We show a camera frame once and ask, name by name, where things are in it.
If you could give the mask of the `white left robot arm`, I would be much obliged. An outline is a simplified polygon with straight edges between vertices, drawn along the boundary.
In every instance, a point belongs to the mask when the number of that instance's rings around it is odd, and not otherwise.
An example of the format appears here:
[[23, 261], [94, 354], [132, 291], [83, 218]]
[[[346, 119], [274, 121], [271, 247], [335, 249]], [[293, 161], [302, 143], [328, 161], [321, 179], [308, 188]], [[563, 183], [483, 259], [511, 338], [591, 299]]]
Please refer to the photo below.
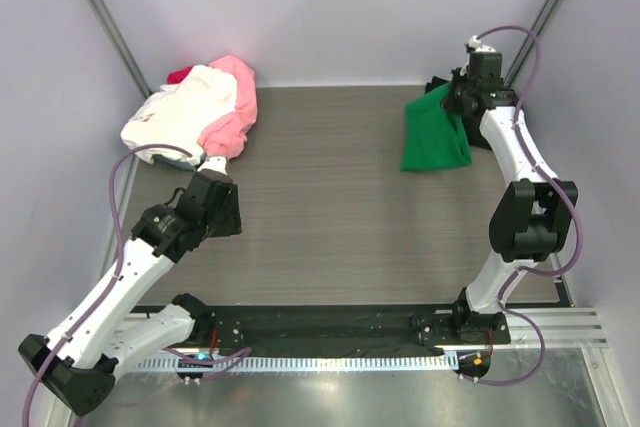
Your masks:
[[213, 314], [179, 294], [158, 314], [120, 331], [144, 294], [185, 254], [210, 237], [241, 232], [239, 193], [224, 156], [207, 158], [189, 185], [146, 209], [119, 240], [113, 266], [83, 301], [45, 335], [29, 334], [18, 351], [34, 375], [78, 417], [98, 408], [116, 382], [156, 352], [180, 343], [205, 344]]

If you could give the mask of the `green t-shirt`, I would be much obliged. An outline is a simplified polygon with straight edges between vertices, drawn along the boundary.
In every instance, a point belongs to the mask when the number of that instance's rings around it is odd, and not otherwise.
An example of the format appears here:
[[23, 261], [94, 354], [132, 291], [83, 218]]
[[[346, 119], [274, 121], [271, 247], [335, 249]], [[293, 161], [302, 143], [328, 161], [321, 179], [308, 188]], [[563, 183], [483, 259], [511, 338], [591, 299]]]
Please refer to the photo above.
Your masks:
[[449, 93], [449, 83], [430, 87], [422, 97], [405, 106], [405, 140], [400, 164], [404, 172], [435, 172], [472, 164], [461, 117], [449, 114], [441, 106]]

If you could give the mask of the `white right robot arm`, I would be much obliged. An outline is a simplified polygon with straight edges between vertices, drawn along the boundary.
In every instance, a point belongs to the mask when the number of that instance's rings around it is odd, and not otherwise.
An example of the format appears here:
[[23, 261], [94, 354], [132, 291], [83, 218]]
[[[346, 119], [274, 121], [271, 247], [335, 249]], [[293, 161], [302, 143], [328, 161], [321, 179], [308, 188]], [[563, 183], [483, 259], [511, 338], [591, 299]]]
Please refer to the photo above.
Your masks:
[[454, 302], [449, 329], [461, 343], [505, 342], [501, 307], [526, 273], [564, 248], [578, 190], [537, 148], [519, 96], [504, 84], [501, 53], [477, 38], [467, 42], [466, 52], [442, 108], [489, 146], [505, 191], [489, 222], [489, 257]]

